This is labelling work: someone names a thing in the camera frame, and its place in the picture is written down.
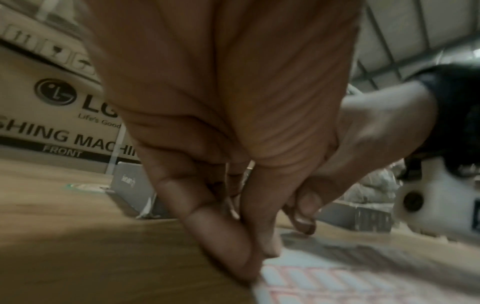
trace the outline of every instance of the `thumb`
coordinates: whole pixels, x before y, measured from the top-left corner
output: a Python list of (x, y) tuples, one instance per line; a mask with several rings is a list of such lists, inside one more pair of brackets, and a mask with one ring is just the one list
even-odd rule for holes
[(240, 217), (267, 257), (277, 257), (282, 249), (275, 223), (280, 209), (310, 172), (256, 164), (241, 194)]
[(296, 192), (296, 209), (312, 218), (326, 204), (342, 196), (353, 184), (380, 168), (369, 140), (340, 145), (337, 151)]

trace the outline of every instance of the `hand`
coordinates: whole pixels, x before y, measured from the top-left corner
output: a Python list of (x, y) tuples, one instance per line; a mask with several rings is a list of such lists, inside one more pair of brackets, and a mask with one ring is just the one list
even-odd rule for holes
[(314, 231), (313, 215), (368, 173), (416, 150), (429, 136), (437, 103), (419, 82), (347, 96), (328, 160), (296, 192), (287, 212), (302, 232)]
[[(159, 199), (233, 274), (255, 277), (279, 254), (277, 212), (324, 159), (362, 1), (76, 5), (105, 97)], [(250, 159), (237, 221), (222, 204)]]

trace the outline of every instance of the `paper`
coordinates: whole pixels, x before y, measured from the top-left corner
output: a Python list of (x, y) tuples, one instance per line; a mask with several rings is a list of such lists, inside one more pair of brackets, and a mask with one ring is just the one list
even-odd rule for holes
[(480, 303), (480, 277), (395, 249), (281, 233), (282, 256), (253, 285), (259, 304)]

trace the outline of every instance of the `wooden table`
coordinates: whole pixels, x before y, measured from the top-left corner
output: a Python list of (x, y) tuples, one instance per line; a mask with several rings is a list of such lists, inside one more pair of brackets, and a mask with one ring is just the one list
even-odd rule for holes
[[(136, 220), (100, 174), (0, 160), (0, 302), (254, 303), (210, 266), (176, 221)], [(279, 215), (278, 224), (290, 227)], [(394, 231), (360, 234), (319, 223), (317, 234), (382, 243), (480, 273), (480, 252)]]

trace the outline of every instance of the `ceiling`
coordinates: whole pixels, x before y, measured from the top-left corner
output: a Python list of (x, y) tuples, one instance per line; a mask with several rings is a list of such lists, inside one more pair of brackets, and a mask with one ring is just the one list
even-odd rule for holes
[[(73, 0), (0, 2), (78, 35)], [(427, 65), (480, 57), (479, 7), (480, 0), (367, 0), (351, 83), (370, 92)]]

